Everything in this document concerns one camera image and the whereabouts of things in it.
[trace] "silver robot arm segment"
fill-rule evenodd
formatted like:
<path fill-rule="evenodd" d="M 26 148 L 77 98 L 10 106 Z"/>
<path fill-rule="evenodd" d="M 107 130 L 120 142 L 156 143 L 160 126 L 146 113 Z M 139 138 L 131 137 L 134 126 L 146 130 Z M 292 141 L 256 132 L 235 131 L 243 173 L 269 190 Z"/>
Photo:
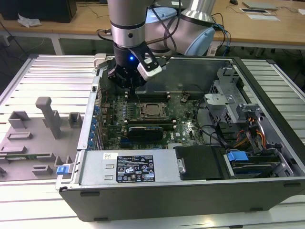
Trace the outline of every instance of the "silver robot arm segment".
<path fill-rule="evenodd" d="M 211 12 L 215 0 L 192 0 L 189 8 L 179 17 L 172 15 L 162 19 L 170 33 L 177 30 L 172 38 L 159 20 L 147 22 L 151 10 L 147 10 L 154 0 L 108 0 L 114 41 L 114 60 L 109 62 L 108 78 L 121 88 L 130 89 L 143 86 L 162 71 L 153 52 L 166 53 L 175 50 L 184 55 L 203 55 L 214 37 Z M 150 43 L 146 41 L 162 40 Z"/>
<path fill-rule="evenodd" d="M 145 42 L 147 7 L 153 0 L 109 0 L 109 16 L 115 58 L 108 78 L 131 91 L 161 72 L 161 67 Z"/>

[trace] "black box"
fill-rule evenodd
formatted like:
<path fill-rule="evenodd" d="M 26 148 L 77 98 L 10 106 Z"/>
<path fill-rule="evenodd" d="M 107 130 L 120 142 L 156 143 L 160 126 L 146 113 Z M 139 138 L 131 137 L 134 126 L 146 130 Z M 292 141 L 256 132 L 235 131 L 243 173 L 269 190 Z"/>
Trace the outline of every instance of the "black box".
<path fill-rule="evenodd" d="M 69 23 L 76 13 L 75 0 L 0 0 L 5 20 L 25 18 Z"/>

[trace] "barcode label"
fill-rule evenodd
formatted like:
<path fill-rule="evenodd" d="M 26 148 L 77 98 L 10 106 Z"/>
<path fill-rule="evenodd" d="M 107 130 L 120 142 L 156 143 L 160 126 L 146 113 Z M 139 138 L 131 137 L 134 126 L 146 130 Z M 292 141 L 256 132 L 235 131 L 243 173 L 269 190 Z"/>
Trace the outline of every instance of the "barcode label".
<path fill-rule="evenodd" d="M 172 1 L 172 5 L 173 6 L 179 6 L 179 2 L 178 1 Z"/>
<path fill-rule="evenodd" d="M 103 160 L 116 160 L 118 153 L 104 153 Z"/>

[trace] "blue drive bracket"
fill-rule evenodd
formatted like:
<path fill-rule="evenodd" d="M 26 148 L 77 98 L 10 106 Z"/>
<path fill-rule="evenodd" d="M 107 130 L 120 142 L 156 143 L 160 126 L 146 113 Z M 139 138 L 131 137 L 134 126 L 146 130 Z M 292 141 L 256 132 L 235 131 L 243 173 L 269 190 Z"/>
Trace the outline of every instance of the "blue drive bracket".
<path fill-rule="evenodd" d="M 227 153 L 229 161 L 248 161 L 249 158 L 245 151 L 231 151 Z"/>

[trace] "white label sticker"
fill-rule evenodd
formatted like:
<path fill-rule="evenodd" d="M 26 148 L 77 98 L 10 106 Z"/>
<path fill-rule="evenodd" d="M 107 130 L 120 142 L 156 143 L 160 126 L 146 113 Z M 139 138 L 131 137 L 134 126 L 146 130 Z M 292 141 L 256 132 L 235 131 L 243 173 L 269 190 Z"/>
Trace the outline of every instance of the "white label sticker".
<path fill-rule="evenodd" d="M 8 161 L 15 161 L 15 160 L 26 160 L 25 157 L 11 157 L 7 158 Z"/>
<path fill-rule="evenodd" d="M 179 2 L 178 1 L 172 1 L 172 5 L 173 6 L 179 6 Z"/>
<path fill-rule="evenodd" d="M 104 153 L 103 160 L 116 160 L 119 153 Z"/>

